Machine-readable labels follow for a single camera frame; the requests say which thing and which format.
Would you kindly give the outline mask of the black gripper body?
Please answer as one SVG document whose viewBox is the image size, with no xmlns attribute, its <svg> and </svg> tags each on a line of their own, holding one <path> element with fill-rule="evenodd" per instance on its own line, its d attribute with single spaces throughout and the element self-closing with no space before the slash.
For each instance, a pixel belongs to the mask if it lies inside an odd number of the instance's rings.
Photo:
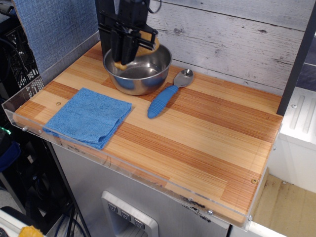
<svg viewBox="0 0 316 237">
<path fill-rule="evenodd" d="M 129 33 L 133 30 L 155 33 L 157 30 L 147 25 L 150 9 L 149 0 L 99 0 L 99 28 L 110 35 L 111 30 Z"/>
</svg>

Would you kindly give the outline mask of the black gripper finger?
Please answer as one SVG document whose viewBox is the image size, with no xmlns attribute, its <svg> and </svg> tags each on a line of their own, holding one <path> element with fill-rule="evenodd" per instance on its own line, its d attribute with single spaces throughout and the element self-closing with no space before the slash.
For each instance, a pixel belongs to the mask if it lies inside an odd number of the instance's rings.
<svg viewBox="0 0 316 237">
<path fill-rule="evenodd" d="M 122 65 L 126 65 L 135 59 L 139 47 L 139 38 L 140 33 L 129 34 L 124 36 L 121 53 Z"/>
<path fill-rule="evenodd" d="M 121 35 L 116 30 L 111 30 L 112 58 L 115 62 L 121 60 Z"/>
</svg>

